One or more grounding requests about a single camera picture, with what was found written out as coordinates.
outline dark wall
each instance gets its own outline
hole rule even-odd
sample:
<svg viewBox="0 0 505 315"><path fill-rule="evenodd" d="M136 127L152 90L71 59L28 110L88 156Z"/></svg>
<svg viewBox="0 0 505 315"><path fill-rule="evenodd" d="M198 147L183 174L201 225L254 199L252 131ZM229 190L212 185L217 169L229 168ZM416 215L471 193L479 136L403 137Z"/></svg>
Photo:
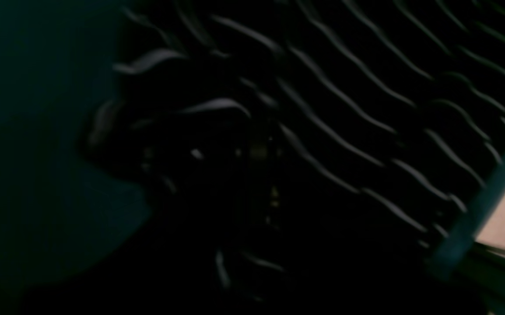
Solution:
<svg viewBox="0 0 505 315"><path fill-rule="evenodd" d="M136 187L73 151L114 95L122 0L0 0L0 289L82 271L148 217Z"/></svg>

